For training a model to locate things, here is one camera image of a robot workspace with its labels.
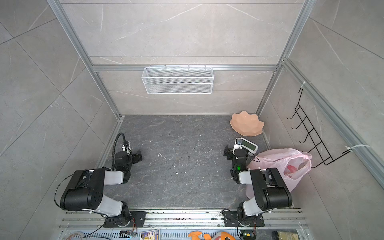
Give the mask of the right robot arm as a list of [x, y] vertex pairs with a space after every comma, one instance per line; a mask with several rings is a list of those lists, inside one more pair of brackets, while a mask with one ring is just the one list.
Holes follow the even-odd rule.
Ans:
[[277, 168], [247, 169], [250, 152], [243, 148], [224, 148], [224, 157], [232, 161], [231, 176], [239, 185], [247, 185], [254, 196], [240, 203], [237, 215], [240, 220], [274, 209], [292, 206], [293, 198]]

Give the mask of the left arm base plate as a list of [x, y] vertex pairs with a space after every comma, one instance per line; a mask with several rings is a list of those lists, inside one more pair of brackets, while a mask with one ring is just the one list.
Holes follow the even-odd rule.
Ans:
[[107, 217], [104, 222], [104, 228], [129, 228], [134, 225], [136, 228], [142, 228], [146, 219], [147, 212], [134, 211], [129, 216], [120, 215], [117, 217]]

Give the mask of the pink scalloped bowl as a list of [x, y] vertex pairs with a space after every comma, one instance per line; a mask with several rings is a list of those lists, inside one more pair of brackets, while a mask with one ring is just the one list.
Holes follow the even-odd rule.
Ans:
[[230, 125], [241, 136], [255, 137], [263, 133], [265, 123], [259, 120], [258, 115], [242, 111], [232, 115]]

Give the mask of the pink plastic bag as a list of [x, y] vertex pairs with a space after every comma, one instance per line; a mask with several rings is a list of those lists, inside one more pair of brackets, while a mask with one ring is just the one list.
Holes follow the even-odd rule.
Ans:
[[312, 168], [312, 155], [298, 150], [272, 149], [259, 153], [248, 165], [250, 170], [276, 168], [290, 192]]

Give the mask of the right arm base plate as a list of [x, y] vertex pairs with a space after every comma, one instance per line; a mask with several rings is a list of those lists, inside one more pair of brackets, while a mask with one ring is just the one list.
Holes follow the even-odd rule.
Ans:
[[241, 216], [237, 211], [228, 209], [222, 210], [224, 223], [226, 227], [264, 227], [265, 222], [262, 215], [258, 216]]

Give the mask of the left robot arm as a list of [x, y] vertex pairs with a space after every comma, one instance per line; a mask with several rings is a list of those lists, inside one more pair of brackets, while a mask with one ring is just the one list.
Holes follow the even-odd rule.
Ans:
[[130, 150], [114, 155], [115, 168], [77, 170], [71, 176], [58, 206], [65, 211], [92, 212], [106, 218], [129, 220], [131, 213], [125, 202], [114, 200], [104, 194], [105, 186], [126, 184], [131, 177], [133, 164], [143, 160], [141, 151]]

